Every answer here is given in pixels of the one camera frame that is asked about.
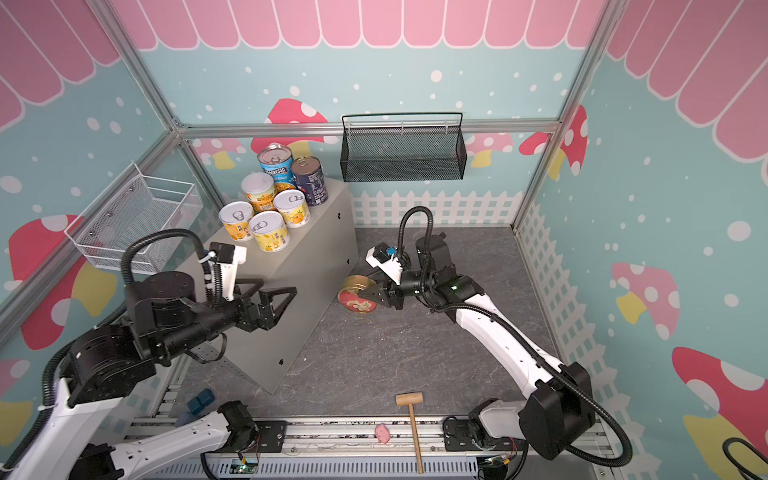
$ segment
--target yellow can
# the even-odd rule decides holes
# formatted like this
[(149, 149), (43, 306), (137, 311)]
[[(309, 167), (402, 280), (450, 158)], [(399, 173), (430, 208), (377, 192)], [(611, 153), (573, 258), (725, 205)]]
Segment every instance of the yellow can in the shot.
[(248, 202), (232, 202), (219, 210), (219, 220), (232, 240), (244, 242), (253, 238), (248, 222), (253, 218), (253, 207)]
[(275, 208), (288, 225), (288, 228), (298, 228), (310, 221), (310, 207), (301, 190), (286, 190), (275, 197)]
[(248, 201), (257, 213), (275, 210), (275, 205), (272, 202), (277, 192), (275, 180), (271, 175), (264, 172), (248, 175), (240, 183), (240, 188), (243, 189), (245, 196), (248, 197)]
[(275, 211), (262, 212), (250, 219), (248, 224), (259, 248), (265, 252), (277, 252), (290, 242), (283, 216)]

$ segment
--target gray marble floor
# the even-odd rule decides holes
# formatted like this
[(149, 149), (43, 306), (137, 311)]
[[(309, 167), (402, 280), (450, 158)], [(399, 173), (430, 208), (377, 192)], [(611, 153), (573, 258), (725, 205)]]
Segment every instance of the gray marble floor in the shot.
[[(444, 231), (457, 271), (474, 278), (518, 328), (554, 353), (511, 229)], [(397, 240), (395, 228), (359, 229), (356, 234), (361, 255), (378, 242), (393, 245)], [(412, 259), (413, 243), (422, 235), (421, 229), (406, 231)], [(369, 271), (361, 258), (353, 273)], [(435, 415), (465, 415), (491, 396), (523, 398), (506, 370), (475, 337), (445, 314), (429, 313), (414, 299), (406, 299), (401, 311), (379, 306), (367, 315), (331, 303), (274, 395), (215, 364), (193, 362), (172, 416), (184, 412), (187, 401), (204, 388), (211, 388), (217, 397), (207, 411), (239, 399), (257, 416), (402, 415), (407, 409), (396, 405), (395, 395), (414, 391), (424, 394), (417, 413)]]

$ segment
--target white picket fence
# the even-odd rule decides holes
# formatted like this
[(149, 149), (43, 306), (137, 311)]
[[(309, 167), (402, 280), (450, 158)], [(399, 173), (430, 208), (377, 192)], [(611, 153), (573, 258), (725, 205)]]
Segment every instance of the white picket fence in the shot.
[[(645, 427), (630, 419), (627, 407), (630, 397), (620, 393), (614, 380), (617, 370), (605, 364), (605, 345), (594, 340), (594, 323), (584, 318), (586, 303), (576, 300), (578, 287), (568, 282), (570, 270), (563, 270), (563, 256), (555, 251), (556, 240), (549, 240), (549, 229), (545, 228), (545, 216), (539, 214), (540, 205), (532, 203), (525, 214), (518, 234), (522, 239), (524, 255), (532, 268), (534, 284), (542, 307), (554, 332), (564, 361), (578, 361), (592, 377), (594, 397), (622, 425), (632, 441), (634, 457), (629, 465), (621, 469), (627, 480), (658, 480), (660, 460), (645, 452), (641, 437)], [(621, 448), (613, 431), (606, 427), (608, 440), (615, 451)]]
[[(457, 191), (450, 197), (445, 192), (426, 192), (419, 197), (413, 192), (405, 196), (395, 192), (391, 197), (382, 192), (372, 197), (364, 192), (352, 199), (352, 210), (356, 227), (397, 227), (403, 214), (416, 205), (429, 207), (435, 225), (442, 227), (501, 227), (512, 223), (522, 199), (522, 192), (513, 197), (507, 192), (497, 197), (491, 192), (480, 197), (474, 191), (466, 196)], [(413, 215), (408, 225), (426, 225), (426, 218), (423, 214)]]

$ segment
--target white polka dot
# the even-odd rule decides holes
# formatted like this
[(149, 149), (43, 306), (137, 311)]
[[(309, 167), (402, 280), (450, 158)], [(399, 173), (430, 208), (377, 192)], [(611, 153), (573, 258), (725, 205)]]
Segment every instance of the white polka dot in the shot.
[(699, 379), (688, 380), (685, 385), (715, 411), (720, 410), (720, 399), (712, 387)]
[(723, 374), (730, 380), (735, 386), (742, 390), (749, 390), (751, 392), (760, 389), (765, 383), (765, 379), (761, 376), (757, 376), (754, 373), (749, 373), (746, 370), (742, 370), (737, 366), (733, 366), (730, 363), (720, 362), (720, 368), (723, 370)]
[(71, 298), (65, 298), (63, 300), (59, 300), (56, 302), (56, 304), (51, 308), (51, 320), (53, 320), (53, 323), (59, 326), (64, 326), (67, 324), (67, 316), (69, 315), (69, 304), (71, 303)]
[(667, 301), (673, 308), (680, 308), (680, 294), (678, 292), (670, 292)]
[(12, 292), (15, 290), (15, 288), (22, 284), (23, 280), (9, 280), (5, 283), (3, 283), (3, 288), (5, 288), (7, 291)]
[(309, 105), (302, 103), (301, 104), (301, 113), (305, 114), (307, 117), (314, 117), (317, 115), (317, 110), (310, 107)]
[(728, 237), (734, 242), (742, 242), (750, 237), (752, 227), (747, 222), (738, 220), (728, 226)]
[(662, 325), (661, 323), (656, 325), (656, 333), (659, 334), (659, 337), (662, 340), (667, 340), (670, 338), (670, 330), (667, 328), (666, 325)]
[(17, 194), (22, 191), (22, 182), (16, 177), (5, 175), (0, 177), (0, 188), (10, 194)]
[(739, 305), (739, 297), (733, 295), (732, 293), (728, 293), (725, 298), (725, 304), (728, 306), (737, 306)]
[(645, 299), (648, 300), (649, 302), (655, 302), (656, 300), (659, 299), (659, 293), (652, 286), (649, 286), (648, 288), (645, 289), (644, 295), (645, 295)]
[(28, 360), (19, 360), (11, 367), (11, 376), (15, 379), (20, 379), (29, 370)]

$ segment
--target wire basket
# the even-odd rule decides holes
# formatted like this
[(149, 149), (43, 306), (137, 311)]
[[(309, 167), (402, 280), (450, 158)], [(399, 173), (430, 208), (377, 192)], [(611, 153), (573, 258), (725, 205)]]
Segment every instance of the wire basket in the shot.
[[(117, 192), (95, 214), (85, 219), (99, 198), (65, 230), (69, 240), (97, 268), (119, 270), (120, 258), (133, 242), (160, 230), (189, 228), (203, 209), (195, 184), (149, 177), (135, 164), (133, 168), (137, 174), (123, 175), (125, 180)], [(161, 272), (179, 242), (181, 237), (152, 243), (134, 256), (131, 271)]]
[[(376, 121), (381, 117), (397, 117), (400, 125)], [(344, 181), (461, 180), (462, 119), (458, 112), (344, 115)]]

